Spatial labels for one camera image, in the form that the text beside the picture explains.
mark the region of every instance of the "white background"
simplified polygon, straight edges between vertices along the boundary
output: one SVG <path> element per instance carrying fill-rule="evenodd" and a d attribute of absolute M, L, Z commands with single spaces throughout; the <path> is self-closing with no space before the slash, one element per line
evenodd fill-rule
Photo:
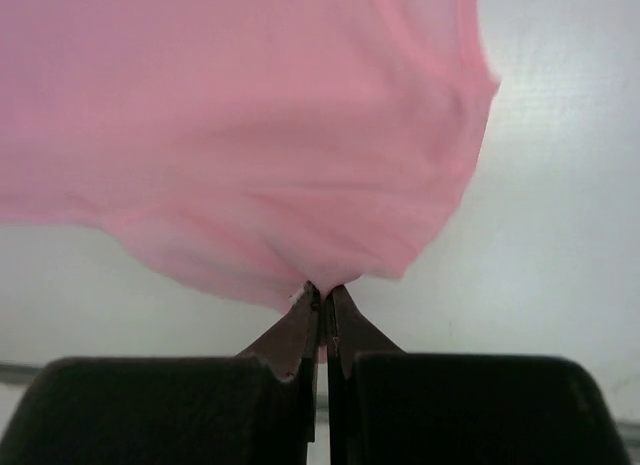
<path fill-rule="evenodd" d="M 640 0 L 481 0 L 502 79 L 460 211 L 400 283 L 359 280 L 408 350 L 558 354 L 640 420 Z M 231 354 L 270 310 L 176 285 L 74 227 L 0 227 L 0 361 Z"/>

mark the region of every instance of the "pink t-shirt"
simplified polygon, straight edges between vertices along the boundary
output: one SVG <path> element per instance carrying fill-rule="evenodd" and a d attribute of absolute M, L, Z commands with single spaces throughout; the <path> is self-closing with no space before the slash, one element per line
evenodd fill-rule
<path fill-rule="evenodd" d="M 476 0 L 0 0 L 0 220 L 285 310 L 403 274 L 495 89 Z"/>

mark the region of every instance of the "pink fabric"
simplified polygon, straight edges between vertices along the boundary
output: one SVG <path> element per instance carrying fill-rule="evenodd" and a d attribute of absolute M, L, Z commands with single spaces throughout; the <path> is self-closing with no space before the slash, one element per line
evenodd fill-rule
<path fill-rule="evenodd" d="M 0 0 L 0 219 L 280 310 L 398 278 L 458 206 L 476 0 Z"/>

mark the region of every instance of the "white wall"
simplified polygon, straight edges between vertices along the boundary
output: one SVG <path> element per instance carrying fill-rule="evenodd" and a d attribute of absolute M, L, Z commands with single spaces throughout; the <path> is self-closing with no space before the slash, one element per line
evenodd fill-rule
<path fill-rule="evenodd" d="M 503 83 L 460 212 L 364 312 L 409 350 L 560 354 L 640 420 L 640 0 L 481 0 Z M 175 285 L 99 232 L 0 228 L 0 360 L 227 354 L 277 315 Z"/>

